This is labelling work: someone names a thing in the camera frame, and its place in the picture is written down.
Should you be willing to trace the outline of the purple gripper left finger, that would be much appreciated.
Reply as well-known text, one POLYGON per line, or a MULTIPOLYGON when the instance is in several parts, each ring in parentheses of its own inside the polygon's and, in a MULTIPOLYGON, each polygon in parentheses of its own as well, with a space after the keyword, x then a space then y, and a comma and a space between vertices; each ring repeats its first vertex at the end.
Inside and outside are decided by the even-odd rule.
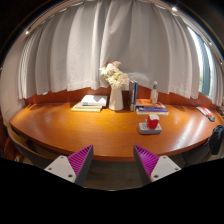
POLYGON ((93 146, 89 145, 69 156, 60 155, 45 171, 83 186, 93 157, 93 146))

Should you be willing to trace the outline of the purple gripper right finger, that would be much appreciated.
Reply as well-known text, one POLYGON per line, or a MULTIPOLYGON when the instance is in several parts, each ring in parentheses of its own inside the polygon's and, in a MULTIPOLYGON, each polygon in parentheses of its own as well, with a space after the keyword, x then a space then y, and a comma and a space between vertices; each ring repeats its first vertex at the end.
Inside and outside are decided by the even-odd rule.
POLYGON ((133 155, 143 185, 157 181, 180 170, 168 156, 157 156, 138 145, 133 146, 133 155))

